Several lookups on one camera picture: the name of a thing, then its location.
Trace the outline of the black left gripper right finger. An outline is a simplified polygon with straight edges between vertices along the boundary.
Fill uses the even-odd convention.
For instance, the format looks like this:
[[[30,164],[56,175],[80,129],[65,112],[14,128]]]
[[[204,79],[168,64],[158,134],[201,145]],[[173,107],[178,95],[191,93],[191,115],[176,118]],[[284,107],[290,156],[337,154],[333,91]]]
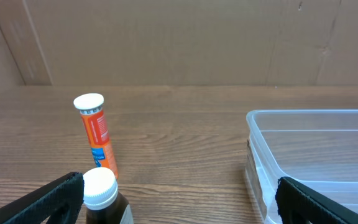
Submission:
[[[291,177],[281,177],[275,194],[283,224],[358,224],[358,213]]]

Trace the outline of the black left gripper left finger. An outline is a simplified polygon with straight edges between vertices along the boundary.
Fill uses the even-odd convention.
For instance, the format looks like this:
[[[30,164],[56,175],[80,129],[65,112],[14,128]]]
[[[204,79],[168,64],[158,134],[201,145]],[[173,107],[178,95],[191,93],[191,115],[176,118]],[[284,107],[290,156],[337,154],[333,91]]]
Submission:
[[[81,172],[69,172],[0,208],[0,224],[74,224],[84,196]]]

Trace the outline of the brown syrup bottle white cap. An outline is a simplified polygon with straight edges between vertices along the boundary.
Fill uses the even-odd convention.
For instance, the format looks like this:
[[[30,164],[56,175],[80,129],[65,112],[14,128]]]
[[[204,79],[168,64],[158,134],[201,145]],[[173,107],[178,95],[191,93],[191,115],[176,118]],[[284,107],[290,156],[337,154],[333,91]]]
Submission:
[[[96,167],[83,180],[86,224],[134,224],[129,201],[119,192],[111,169]]]

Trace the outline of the orange tablet tube white cap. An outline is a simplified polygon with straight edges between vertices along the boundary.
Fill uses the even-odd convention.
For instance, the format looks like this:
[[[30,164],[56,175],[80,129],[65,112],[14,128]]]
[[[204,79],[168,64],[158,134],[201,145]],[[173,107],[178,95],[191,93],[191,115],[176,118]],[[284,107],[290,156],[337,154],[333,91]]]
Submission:
[[[91,153],[96,167],[106,167],[119,177],[109,129],[103,110],[104,97],[99,93],[87,93],[73,100],[80,112]]]

